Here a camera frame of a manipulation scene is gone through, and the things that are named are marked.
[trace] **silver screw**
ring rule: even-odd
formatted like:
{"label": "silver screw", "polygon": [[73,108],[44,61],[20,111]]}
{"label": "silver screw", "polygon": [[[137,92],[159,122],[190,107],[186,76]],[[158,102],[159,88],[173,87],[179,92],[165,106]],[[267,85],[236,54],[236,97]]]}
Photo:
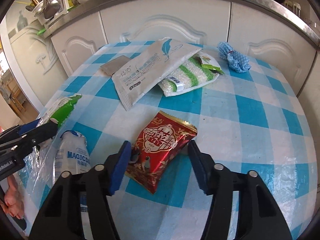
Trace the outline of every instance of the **silver screw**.
{"label": "silver screw", "polygon": [[63,178],[67,178],[67,177],[69,177],[69,175],[70,175],[69,171],[64,171],[63,173],[61,173],[61,177],[63,177]]}
{"label": "silver screw", "polygon": [[258,176],[258,173],[256,171],[249,171],[249,175],[255,178]]}
{"label": "silver screw", "polygon": [[50,118],[50,121],[51,121],[51,122],[54,122],[54,123],[56,123],[56,124],[58,124],[58,121],[57,121],[57,119],[54,119],[54,118]]}
{"label": "silver screw", "polygon": [[218,170],[218,171],[221,171],[221,170],[223,170],[223,165],[220,164],[220,163],[217,163],[217,164],[214,165],[214,168],[215,168],[216,170]]}
{"label": "silver screw", "polygon": [[98,164],[94,168],[96,171],[102,171],[104,169],[104,166],[102,164]]}

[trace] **crumpled plastic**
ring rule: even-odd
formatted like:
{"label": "crumpled plastic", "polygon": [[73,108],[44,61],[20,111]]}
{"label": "crumpled plastic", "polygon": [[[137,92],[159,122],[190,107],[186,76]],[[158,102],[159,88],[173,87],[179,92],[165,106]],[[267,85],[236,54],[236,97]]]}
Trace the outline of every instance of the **crumpled plastic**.
{"label": "crumpled plastic", "polygon": [[251,66],[249,65],[249,58],[242,53],[235,51],[229,43],[220,41],[218,43],[219,56],[226,59],[229,63],[229,68],[238,72],[248,72]]}
{"label": "crumpled plastic", "polygon": [[19,191],[23,196],[24,218],[28,221],[27,229],[24,231],[26,236],[30,234],[36,215],[52,188],[53,161],[59,149],[63,131],[60,129],[53,140],[43,142],[39,151],[34,149],[27,155],[24,158],[26,166],[15,174]]}

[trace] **table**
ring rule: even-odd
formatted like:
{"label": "table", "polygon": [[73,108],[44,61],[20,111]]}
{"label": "table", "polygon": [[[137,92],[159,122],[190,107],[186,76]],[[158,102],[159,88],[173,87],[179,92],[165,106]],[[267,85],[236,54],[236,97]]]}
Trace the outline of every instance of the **table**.
{"label": "table", "polygon": [[[19,172],[28,221],[26,233],[52,186],[53,157],[63,131],[73,129],[86,136],[94,166],[118,152],[124,140],[133,143],[163,110],[194,124],[200,150],[215,162],[236,172],[256,170],[296,239],[313,214],[317,166],[307,119],[284,76],[254,58],[250,58],[249,72],[233,72],[219,58],[216,48],[204,46],[219,61],[225,75],[202,89],[170,98],[155,86],[126,112],[112,80],[99,68],[120,55],[134,58],[152,43],[105,45],[68,78],[46,105],[50,107],[61,96],[83,95],[48,153],[40,156],[38,163],[30,155],[26,168]],[[190,160],[183,154],[168,166],[154,195],[125,176],[120,190],[108,197],[122,240],[200,239],[211,200],[212,196],[199,189]],[[235,236],[237,201],[235,192],[229,239]]]}

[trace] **white packet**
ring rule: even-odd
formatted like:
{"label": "white packet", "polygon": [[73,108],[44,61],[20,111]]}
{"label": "white packet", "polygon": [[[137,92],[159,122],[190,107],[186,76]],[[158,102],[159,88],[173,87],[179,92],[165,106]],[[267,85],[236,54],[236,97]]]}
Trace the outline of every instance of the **white packet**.
{"label": "white packet", "polygon": [[[87,172],[91,169],[90,157],[87,150],[87,141],[84,135],[77,131],[65,131],[62,142],[53,163],[53,184],[62,172],[70,171],[71,174]],[[93,239],[86,193],[80,192],[81,221],[85,239]]]}
{"label": "white packet", "polygon": [[166,97],[177,96],[214,82],[219,73],[223,74],[223,71],[217,60],[209,54],[199,51],[158,85]]}
{"label": "white packet", "polygon": [[200,47],[173,39],[155,41],[114,73],[112,80],[126,111],[199,50]]}
{"label": "white packet", "polygon": [[84,135],[76,131],[65,131],[61,138],[53,164],[53,184],[64,171],[79,174],[91,169]]}

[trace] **green packaging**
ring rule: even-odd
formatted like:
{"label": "green packaging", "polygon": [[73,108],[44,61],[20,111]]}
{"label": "green packaging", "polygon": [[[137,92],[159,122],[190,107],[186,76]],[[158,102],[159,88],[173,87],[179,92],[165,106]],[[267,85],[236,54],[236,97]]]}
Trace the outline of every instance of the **green packaging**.
{"label": "green packaging", "polygon": [[58,121],[58,128],[60,128],[64,121],[70,116],[75,108],[75,104],[81,97],[82,95],[80,94],[74,94],[70,97],[61,97],[57,99],[45,112],[44,116],[39,121],[38,126],[47,123],[50,118],[54,118]]}

